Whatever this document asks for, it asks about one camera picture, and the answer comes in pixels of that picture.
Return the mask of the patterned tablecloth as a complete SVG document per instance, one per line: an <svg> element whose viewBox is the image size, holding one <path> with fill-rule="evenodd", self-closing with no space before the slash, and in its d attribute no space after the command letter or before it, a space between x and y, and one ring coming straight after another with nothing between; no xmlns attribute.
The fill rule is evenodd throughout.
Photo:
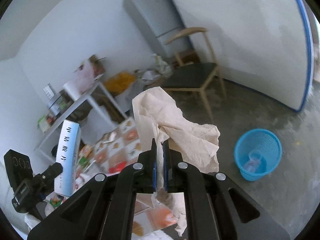
<svg viewBox="0 0 320 240"><path fill-rule="evenodd" d="M127 118L116 125L103 121L96 125L80 122L81 143L76 163L73 191L76 192L97 173L119 173L138 160L142 151L135 121ZM138 194L135 203L132 239L170 239L165 228L175 226L171 211L152 194Z"/></svg>

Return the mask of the white blue medicine box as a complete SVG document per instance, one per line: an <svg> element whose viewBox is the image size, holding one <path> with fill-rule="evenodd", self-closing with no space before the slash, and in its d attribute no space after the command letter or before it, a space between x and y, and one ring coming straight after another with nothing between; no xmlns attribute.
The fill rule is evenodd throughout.
<svg viewBox="0 0 320 240"><path fill-rule="evenodd" d="M54 180L54 191L65 197L74 191L80 141L80 125L64 120L56 153L56 162L62 165L63 171Z"/></svg>

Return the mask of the white mattress blue trim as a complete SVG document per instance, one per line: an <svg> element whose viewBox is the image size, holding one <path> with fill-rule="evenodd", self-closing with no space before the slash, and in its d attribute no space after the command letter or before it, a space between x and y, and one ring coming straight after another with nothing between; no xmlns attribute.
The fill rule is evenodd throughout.
<svg viewBox="0 0 320 240"><path fill-rule="evenodd" d="M313 46L302 0L173 0L187 27L204 27L223 77L303 109Z"/></svg>

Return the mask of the blue plastic trash basket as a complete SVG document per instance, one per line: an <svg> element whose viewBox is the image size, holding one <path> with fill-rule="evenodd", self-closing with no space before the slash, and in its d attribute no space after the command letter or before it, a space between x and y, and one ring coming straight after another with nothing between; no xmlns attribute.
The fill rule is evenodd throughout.
<svg viewBox="0 0 320 240"><path fill-rule="evenodd" d="M282 152L281 142L274 133L256 128L237 141L234 160L245 180L256 181L277 168Z"/></svg>

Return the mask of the metal pot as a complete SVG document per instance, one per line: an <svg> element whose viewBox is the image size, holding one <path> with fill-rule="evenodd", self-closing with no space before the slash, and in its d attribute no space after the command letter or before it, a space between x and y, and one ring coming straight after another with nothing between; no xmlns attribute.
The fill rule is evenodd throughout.
<svg viewBox="0 0 320 240"><path fill-rule="evenodd" d="M55 94L47 103L47 108L53 116L60 116L67 106L67 101L61 93Z"/></svg>

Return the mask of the beige tissue paper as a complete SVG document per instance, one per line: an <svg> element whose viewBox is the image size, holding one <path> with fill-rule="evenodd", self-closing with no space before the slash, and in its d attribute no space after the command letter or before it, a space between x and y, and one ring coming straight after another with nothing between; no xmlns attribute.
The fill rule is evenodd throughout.
<svg viewBox="0 0 320 240"><path fill-rule="evenodd" d="M142 151L150 150L153 141L157 144L156 192L152 200L172 212L177 222L175 230L181 236L187 228L183 194L167 193L164 189L162 143L168 140L173 149L181 153L183 161L201 172L217 172L220 132L215 125L200 125L185 119L175 100L161 87L138 94L132 100L132 107Z"/></svg>

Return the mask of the grey refrigerator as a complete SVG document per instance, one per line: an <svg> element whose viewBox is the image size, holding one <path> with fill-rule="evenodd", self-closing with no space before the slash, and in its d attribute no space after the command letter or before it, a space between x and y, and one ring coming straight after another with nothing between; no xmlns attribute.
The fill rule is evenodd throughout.
<svg viewBox="0 0 320 240"><path fill-rule="evenodd" d="M124 0L123 7L153 53L169 59L176 52L193 48L188 37L166 44L169 38L185 28L172 0Z"/></svg>

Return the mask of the wooden chair dark seat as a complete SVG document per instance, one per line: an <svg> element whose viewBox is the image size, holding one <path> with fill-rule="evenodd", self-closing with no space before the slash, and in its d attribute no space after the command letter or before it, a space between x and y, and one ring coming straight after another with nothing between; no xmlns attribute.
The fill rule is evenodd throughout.
<svg viewBox="0 0 320 240"><path fill-rule="evenodd" d="M213 78L217 76L219 78L223 96L226 97L227 93L223 78L221 76L220 66L217 64L213 46L209 41L207 32L208 30L203 27L190 27L179 31L176 35L167 40L166 44L170 44L180 38L201 33L210 53L210 61L207 63L185 64L179 56L179 53L176 53L175 58L178 62L179 68L176 69L173 74L162 83L161 87L167 93L199 93L204 105L204 109L206 110L210 120L213 121L213 114L207 98L206 88L212 82Z"/></svg>

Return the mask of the yellow plastic bag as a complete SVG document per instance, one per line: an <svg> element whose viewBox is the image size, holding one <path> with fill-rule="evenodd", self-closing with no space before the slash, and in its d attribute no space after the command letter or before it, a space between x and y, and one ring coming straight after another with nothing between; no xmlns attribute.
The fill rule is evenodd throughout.
<svg viewBox="0 0 320 240"><path fill-rule="evenodd" d="M129 72L120 72L104 82L104 87L112 94L119 95L134 83L136 77Z"/></svg>

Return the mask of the white plastic bags pile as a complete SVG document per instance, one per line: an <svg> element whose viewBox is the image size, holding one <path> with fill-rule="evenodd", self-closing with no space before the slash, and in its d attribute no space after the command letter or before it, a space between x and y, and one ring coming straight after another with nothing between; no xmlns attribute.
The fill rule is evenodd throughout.
<svg viewBox="0 0 320 240"><path fill-rule="evenodd" d="M167 78L173 73L172 66L164 61L160 55L154 54L152 57L155 61L152 68L135 70L136 78L145 86L156 83L162 78Z"/></svg>

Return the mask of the clear plastic cup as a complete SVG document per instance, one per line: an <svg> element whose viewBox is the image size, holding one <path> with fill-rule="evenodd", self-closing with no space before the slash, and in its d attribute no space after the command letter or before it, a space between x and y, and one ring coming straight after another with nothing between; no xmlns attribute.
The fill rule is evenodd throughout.
<svg viewBox="0 0 320 240"><path fill-rule="evenodd" d="M262 154L259 150L252 150L248 154L248 162L245 163L244 169L247 172L255 173L261 164Z"/></svg>

